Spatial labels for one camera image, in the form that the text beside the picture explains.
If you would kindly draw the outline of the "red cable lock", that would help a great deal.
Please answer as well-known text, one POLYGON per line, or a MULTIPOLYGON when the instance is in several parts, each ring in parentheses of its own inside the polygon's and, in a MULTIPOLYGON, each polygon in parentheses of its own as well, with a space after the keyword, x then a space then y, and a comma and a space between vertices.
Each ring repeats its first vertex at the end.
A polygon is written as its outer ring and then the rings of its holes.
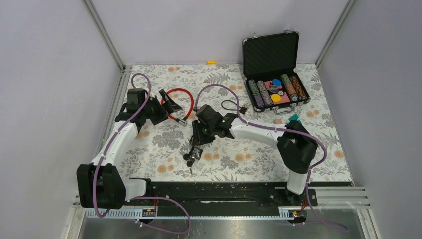
POLYGON ((176 122, 177 124, 179 124, 181 126, 186 126, 187 125, 187 119, 189 118, 189 116, 193 112, 194 97, 193 97, 193 94, 189 90, 184 89, 184 88, 173 88, 173 89, 168 90, 166 93, 171 98, 174 95, 174 93, 177 93, 177 92, 183 92, 188 96, 188 98, 190 100, 189 108, 186 110, 186 109, 184 109, 183 106, 178 106, 178 107, 176 107, 175 110, 173 110, 173 112, 175 113, 175 112, 178 112, 178 111, 183 111, 184 116, 183 117, 175 117, 175 116, 172 116, 171 113, 169 113, 168 117, 169 117, 169 119, 176 122))

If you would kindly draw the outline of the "black padlock with keys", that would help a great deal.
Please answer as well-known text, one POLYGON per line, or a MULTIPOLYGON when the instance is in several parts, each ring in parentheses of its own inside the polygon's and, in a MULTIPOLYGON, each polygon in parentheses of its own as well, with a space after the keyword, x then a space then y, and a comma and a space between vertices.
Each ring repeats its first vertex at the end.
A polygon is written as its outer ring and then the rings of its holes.
POLYGON ((193 146, 188 153, 183 155, 183 159, 186 161, 186 166, 191 175, 193 174, 192 166, 196 161, 200 160, 202 153, 203 150, 200 146, 193 146))

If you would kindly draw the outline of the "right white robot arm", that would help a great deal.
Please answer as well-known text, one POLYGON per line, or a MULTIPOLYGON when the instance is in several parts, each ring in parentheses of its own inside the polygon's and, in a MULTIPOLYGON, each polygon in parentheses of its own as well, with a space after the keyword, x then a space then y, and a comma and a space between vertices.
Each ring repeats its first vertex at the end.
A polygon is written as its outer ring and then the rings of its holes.
POLYGON ((192 148, 212 143, 217 137, 246 139, 275 148, 289 170, 285 192, 287 202, 298 205, 305 199, 307 173, 318 142, 298 121, 290 121, 285 126, 259 124, 241 119, 234 113, 222 115, 209 105, 200 107, 195 115, 197 120, 192 123, 190 140, 192 148))

